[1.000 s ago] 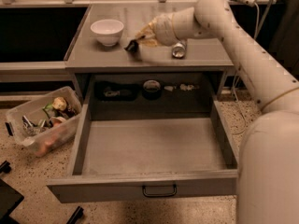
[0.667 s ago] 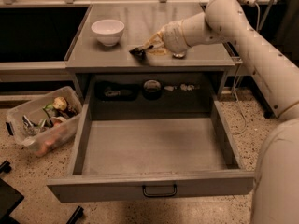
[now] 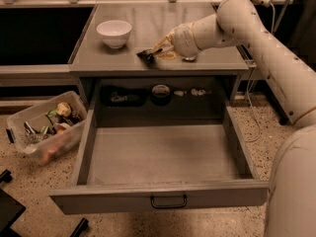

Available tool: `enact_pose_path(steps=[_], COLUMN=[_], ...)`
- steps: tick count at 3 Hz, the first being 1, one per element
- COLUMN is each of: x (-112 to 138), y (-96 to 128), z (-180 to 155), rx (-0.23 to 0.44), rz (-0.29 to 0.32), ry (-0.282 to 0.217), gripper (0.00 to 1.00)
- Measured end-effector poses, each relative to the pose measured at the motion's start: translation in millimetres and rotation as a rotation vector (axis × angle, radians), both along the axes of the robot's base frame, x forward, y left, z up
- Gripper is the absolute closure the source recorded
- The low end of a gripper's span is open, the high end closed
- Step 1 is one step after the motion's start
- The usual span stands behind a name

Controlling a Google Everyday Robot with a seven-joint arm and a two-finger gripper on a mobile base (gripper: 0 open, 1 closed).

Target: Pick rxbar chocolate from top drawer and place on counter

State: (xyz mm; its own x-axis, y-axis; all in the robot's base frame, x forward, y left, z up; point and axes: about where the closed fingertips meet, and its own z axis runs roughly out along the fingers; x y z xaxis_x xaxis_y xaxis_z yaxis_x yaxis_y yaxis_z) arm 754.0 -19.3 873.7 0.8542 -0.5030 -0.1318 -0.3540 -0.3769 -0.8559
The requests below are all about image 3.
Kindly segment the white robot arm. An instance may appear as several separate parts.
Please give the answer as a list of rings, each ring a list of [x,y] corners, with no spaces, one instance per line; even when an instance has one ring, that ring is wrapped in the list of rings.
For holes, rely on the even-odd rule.
[[[316,72],[263,25],[251,0],[222,0],[217,11],[177,26],[153,45],[160,56],[197,56],[244,45],[298,131],[271,170],[264,237],[316,237]]]

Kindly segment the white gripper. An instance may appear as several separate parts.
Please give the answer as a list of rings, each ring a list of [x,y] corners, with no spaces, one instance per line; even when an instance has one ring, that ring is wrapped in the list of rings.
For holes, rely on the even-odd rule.
[[[193,23],[180,24],[169,35],[165,35],[153,46],[154,56],[164,60],[196,58],[199,48],[193,34]]]

